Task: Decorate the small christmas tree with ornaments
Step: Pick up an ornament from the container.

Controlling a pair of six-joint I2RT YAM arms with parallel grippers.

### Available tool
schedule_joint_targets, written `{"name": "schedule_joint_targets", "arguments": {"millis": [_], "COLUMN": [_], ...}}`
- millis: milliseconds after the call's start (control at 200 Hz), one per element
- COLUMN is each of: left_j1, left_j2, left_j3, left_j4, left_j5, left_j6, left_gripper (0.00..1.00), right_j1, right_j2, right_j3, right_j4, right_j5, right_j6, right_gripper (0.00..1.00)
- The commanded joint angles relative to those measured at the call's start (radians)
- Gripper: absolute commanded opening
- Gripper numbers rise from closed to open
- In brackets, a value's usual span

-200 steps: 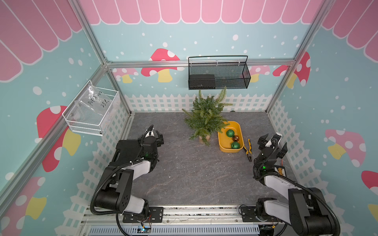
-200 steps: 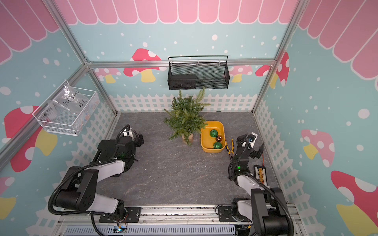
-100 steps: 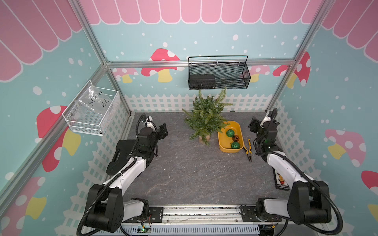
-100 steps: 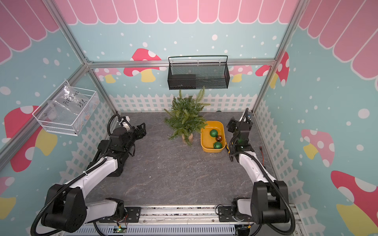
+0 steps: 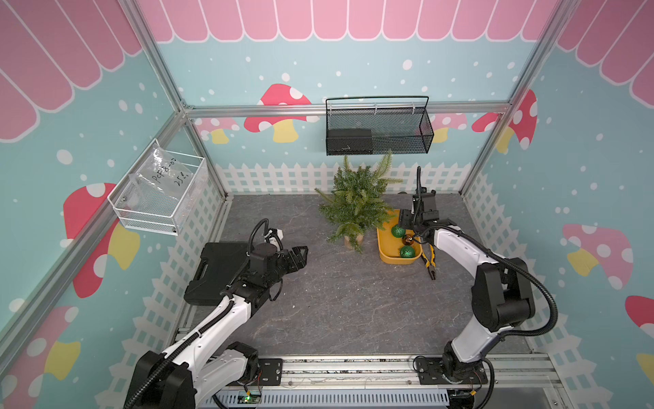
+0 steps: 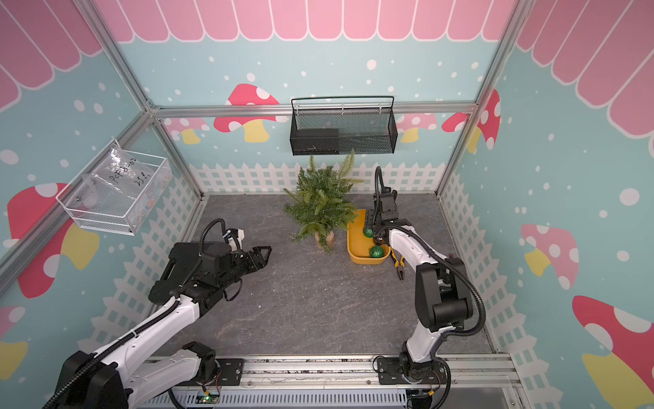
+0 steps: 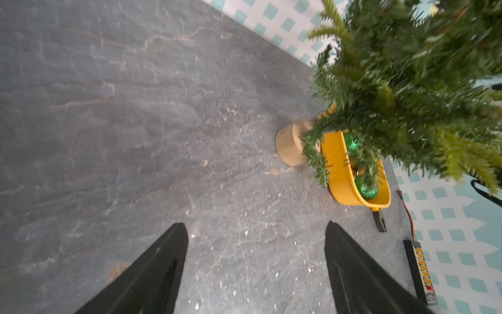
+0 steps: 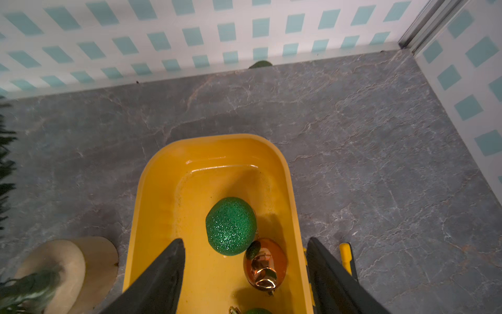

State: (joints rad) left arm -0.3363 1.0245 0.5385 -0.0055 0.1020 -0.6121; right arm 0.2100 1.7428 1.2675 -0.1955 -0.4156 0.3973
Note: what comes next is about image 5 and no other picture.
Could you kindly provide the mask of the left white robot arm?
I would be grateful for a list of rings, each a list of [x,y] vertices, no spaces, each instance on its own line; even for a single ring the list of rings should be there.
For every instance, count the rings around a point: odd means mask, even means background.
[[[233,343],[216,351],[268,301],[278,295],[284,277],[308,264],[306,245],[285,247],[279,230],[260,220],[245,242],[208,243],[187,291],[205,296],[213,306],[199,324],[160,353],[148,351],[137,361],[124,402],[126,408],[197,408],[224,387],[248,390],[258,383],[258,351]]]

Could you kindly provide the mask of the copper shiny ball ornament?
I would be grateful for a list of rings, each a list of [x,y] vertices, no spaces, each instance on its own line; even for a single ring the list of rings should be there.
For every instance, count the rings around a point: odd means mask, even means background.
[[[403,243],[403,245],[408,245],[408,246],[413,245],[413,243],[414,243],[414,236],[411,235],[411,234],[406,234],[406,235],[402,238],[402,243]]]

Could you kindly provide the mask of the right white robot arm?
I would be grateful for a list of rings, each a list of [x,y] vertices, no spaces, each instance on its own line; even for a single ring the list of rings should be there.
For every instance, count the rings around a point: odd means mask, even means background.
[[[399,225],[413,231],[417,243],[449,255],[474,278],[473,316],[446,344],[436,370],[446,382],[462,383],[479,373],[488,353],[507,337],[538,337],[555,328],[559,310],[551,292],[522,259],[500,256],[442,219],[436,192],[422,185],[421,168],[412,208],[400,211]]]

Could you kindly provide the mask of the green glitter ball ornament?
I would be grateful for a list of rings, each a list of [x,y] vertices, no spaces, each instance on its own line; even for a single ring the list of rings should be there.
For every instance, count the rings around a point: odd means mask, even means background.
[[[393,235],[394,238],[403,239],[406,235],[406,230],[400,227],[400,225],[396,224],[391,229],[391,235]]]

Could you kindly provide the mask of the small green christmas tree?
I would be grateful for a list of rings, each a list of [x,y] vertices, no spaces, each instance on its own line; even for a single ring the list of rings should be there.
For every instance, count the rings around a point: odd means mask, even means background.
[[[333,178],[333,187],[326,193],[315,192],[324,200],[320,213],[335,227],[328,238],[332,243],[343,241],[350,249],[361,254],[366,232],[382,228],[390,220],[391,207],[383,199],[388,186],[400,183],[389,176],[393,152],[387,151],[376,168],[360,165],[354,168],[348,156],[343,158]]]

